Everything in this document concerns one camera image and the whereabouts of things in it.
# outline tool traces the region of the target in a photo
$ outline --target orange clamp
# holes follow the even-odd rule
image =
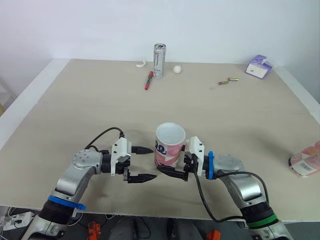
[[[221,232],[213,230],[208,232],[206,235],[206,240],[220,240]]]
[[[87,240],[98,240],[100,235],[100,224],[92,221],[88,224],[89,237]]]

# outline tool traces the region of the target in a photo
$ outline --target blue ring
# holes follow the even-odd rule
[[[209,157],[209,177],[208,177],[208,179],[212,180],[212,179],[214,179],[214,171],[215,171],[215,165],[214,165],[215,156],[214,156],[214,153],[212,151],[210,151],[208,153],[208,157]]]
[[[48,200],[50,200],[52,202],[55,202],[57,204],[66,206],[66,207],[75,208],[75,209],[79,209],[79,210],[86,210],[86,208],[87,208],[85,205],[83,205],[81,203],[75,203],[75,202],[71,202],[71,201],[66,201],[66,200],[63,200],[63,199],[58,198],[56,196],[53,196],[53,195],[50,195],[48,197]]]

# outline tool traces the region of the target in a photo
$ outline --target pink mug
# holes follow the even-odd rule
[[[176,123],[165,122],[157,127],[155,136],[155,165],[175,168],[186,138],[185,130]]]

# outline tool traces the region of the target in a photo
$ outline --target table edge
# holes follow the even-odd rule
[[[53,59],[0,117],[0,150],[70,59]]]

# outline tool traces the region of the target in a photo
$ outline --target tissue box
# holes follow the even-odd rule
[[[263,79],[271,69],[272,66],[267,61],[267,57],[257,55],[253,60],[249,62],[245,72],[259,79]]]

